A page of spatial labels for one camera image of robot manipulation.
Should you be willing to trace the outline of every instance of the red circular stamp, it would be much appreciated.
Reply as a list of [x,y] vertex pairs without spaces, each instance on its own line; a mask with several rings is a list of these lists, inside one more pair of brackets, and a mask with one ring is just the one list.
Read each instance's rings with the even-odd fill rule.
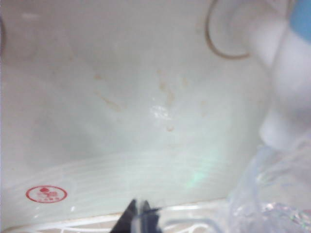
[[39,203],[55,203],[67,197],[67,192],[56,186],[42,185],[27,190],[26,197]]

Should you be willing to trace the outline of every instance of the black object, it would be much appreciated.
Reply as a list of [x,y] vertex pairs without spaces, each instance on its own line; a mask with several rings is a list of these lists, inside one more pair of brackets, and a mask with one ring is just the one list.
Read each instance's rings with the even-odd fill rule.
[[147,201],[142,206],[142,214],[140,216],[142,233],[161,233],[161,229],[157,226],[159,222],[159,209],[151,209]]
[[[160,228],[157,227],[159,221],[158,209],[151,209],[148,201],[145,201],[141,208],[139,215],[141,222],[141,233],[161,233]],[[136,207],[136,200],[133,199],[127,206],[116,225],[112,228],[110,233],[131,233],[131,223],[138,211]]]
[[127,206],[110,233],[131,233],[131,223],[137,215],[136,200],[133,199]]

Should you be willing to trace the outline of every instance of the rust stain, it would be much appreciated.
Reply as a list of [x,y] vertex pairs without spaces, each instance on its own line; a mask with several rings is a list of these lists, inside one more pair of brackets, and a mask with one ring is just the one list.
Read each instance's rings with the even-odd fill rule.
[[94,75],[94,79],[96,80],[102,80],[102,77],[99,74]]
[[174,100],[175,100],[175,95],[174,95],[174,93],[173,93],[170,89],[168,89],[168,90],[167,90],[167,99],[166,99],[167,104],[168,104],[169,106],[171,106],[171,104],[173,103]]
[[187,80],[187,78],[183,78],[183,86],[184,87],[187,87],[188,86],[188,80]]
[[165,92],[166,91],[166,83],[161,80],[160,84],[159,84],[159,88],[161,91]]
[[161,69],[158,69],[156,72],[157,72],[158,75],[162,75],[163,74]]
[[172,132],[172,131],[174,131],[174,126],[167,126],[166,127],[166,130],[168,131],[168,132]]
[[167,87],[167,84],[163,80],[160,80],[159,89],[166,94],[166,103],[168,106],[171,106],[175,100],[175,94],[173,91]]
[[116,112],[121,112],[121,107],[120,107],[118,104],[116,104],[115,102],[113,102],[113,101],[111,101],[111,100],[109,100],[109,99],[103,97],[103,96],[102,96],[100,93],[98,93],[98,92],[95,92],[95,94],[96,94],[97,96],[99,96],[103,101],[105,101],[105,103],[108,105],[108,107],[109,107],[110,109],[112,109],[112,110],[114,110],[114,111],[116,111]]

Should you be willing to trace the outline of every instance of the blue faucet part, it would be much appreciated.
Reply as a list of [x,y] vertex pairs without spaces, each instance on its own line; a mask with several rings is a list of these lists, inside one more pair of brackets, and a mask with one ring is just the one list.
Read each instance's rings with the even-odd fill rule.
[[294,32],[311,42],[311,0],[297,0],[290,25]]

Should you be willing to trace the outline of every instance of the white ceramic sink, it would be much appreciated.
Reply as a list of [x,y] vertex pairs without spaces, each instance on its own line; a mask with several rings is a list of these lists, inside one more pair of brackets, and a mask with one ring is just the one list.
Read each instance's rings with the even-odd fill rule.
[[[2,0],[2,230],[228,194],[270,81],[209,50],[209,4]],[[45,185],[66,198],[27,198]]]

